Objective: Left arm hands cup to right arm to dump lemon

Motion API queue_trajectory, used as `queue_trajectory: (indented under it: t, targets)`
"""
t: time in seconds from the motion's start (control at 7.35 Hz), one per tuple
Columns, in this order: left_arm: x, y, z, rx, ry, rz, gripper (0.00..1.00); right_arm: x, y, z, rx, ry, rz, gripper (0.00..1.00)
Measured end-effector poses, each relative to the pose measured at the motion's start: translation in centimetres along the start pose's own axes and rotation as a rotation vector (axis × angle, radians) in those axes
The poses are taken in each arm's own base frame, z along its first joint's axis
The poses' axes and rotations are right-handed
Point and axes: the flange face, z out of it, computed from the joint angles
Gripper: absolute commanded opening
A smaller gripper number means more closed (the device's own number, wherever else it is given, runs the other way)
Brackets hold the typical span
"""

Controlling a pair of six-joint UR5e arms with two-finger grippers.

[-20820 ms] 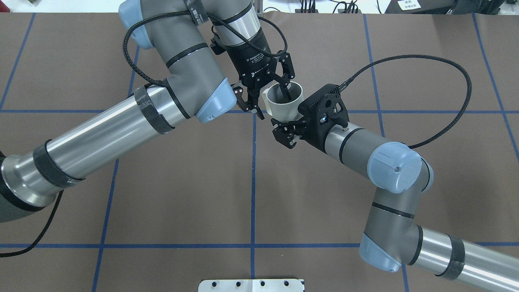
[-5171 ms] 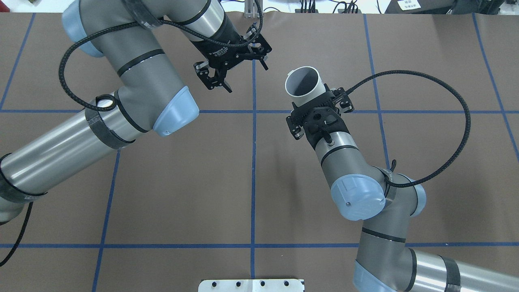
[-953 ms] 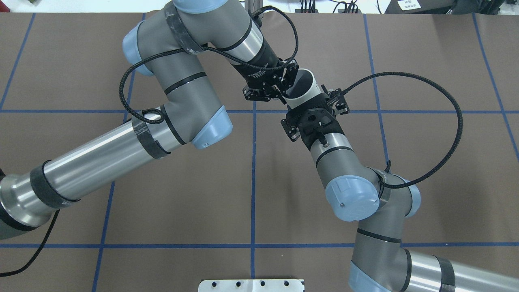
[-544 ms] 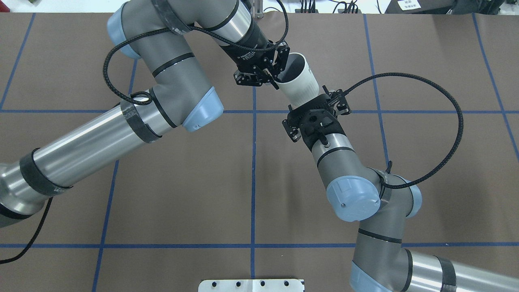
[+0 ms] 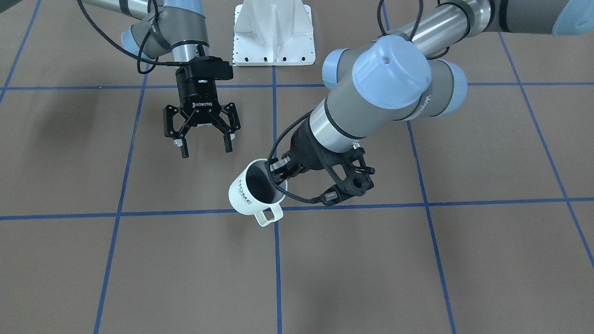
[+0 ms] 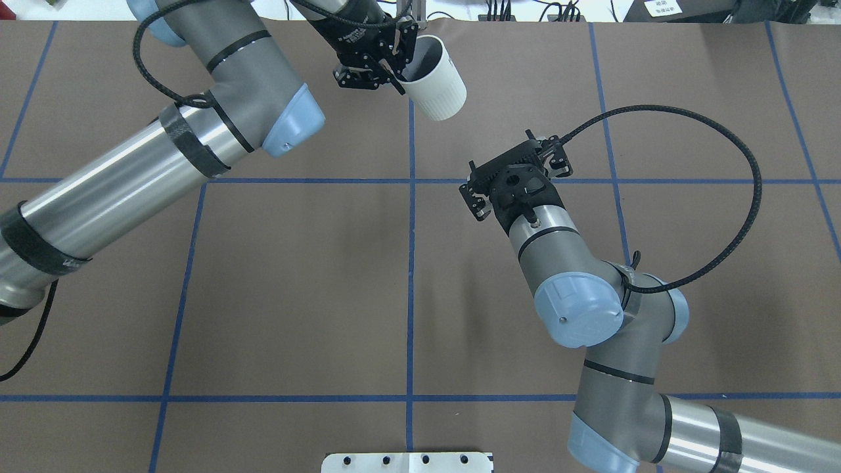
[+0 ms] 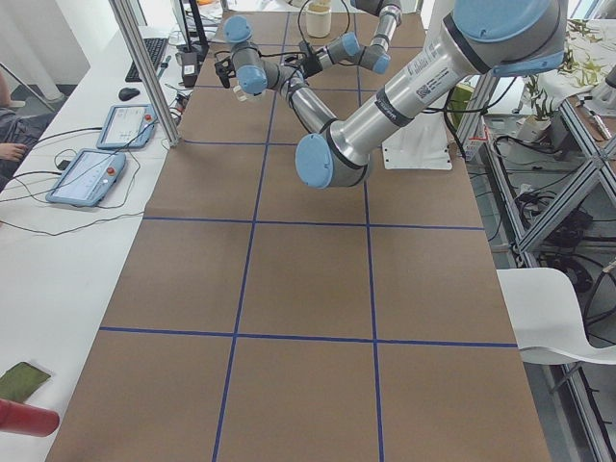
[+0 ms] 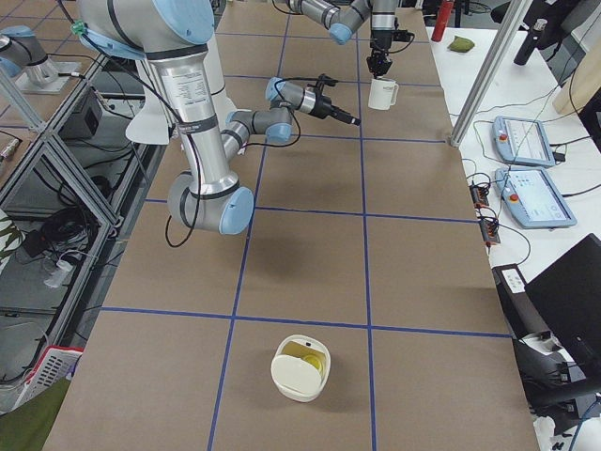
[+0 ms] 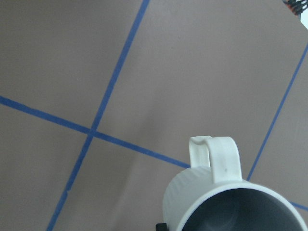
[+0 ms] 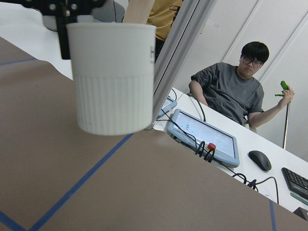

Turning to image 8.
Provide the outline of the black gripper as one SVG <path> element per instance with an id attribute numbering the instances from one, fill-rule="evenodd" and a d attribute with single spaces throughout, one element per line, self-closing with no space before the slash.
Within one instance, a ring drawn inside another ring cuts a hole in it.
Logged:
<path id="1" fill-rule="evenodd" d="M 354 117 L 349 112 L 346 112 L 338 107 L 333 106 L 331 98 L 323 94 L 316 93 L 315 105 L 312 109 L 313 117 L 333 117 L 334 119 L 346 124 L 360 126 L 361 120 Z"/>
<path id="2" fill-rule="evenodd" d="M 406 45 L 392 50 L 394 42 L 405 42 Z M 413 33 L 407 29 L 373 30 L 370 37 L 371 54 L 366 58 L 369 72 L 373 76 L 386 76 L 393 64 L 391 55 L 403 52 L 412 42 Z"/>

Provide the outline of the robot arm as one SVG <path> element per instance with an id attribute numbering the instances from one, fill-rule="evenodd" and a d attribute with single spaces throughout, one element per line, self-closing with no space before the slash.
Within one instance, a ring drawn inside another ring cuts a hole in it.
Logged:
<path id="1" fill-rule="evenodd" d="M 371 54 L 366 64 L 375 79 L 388 73 L 393 64 L 391 55 L 404 51 L 415 39 L 414 33 L 399 28 L 395 15 L 397 1 L 356 0 L 346 9 L 318 0 L 285 1 L 285 4 L 288 14 L 303 15 L 319 23 L 339 45 L 346 44 L 369 21 Z"/>
<path id="2" fill-rule="evenodd" d="M 252 135 L 285 143 L 297 111 L 361 123 L 322 95 L 322 87 L 335 82 L 321 75 L 311 88 L 271 78 L 269 110 L 234 111 L 222 128 L 205 68 L 214 34 L 209 1 L 80 1 L 77 6 L 83 42 L 111 56 L 146 61 L 159 75 L 159 99 L 172 114 L 190 165 L 168 196 L 171 216 L 184 226 L 236 235 L 250 223 L 254 195 L 241 186 L 229 162 Z"/>

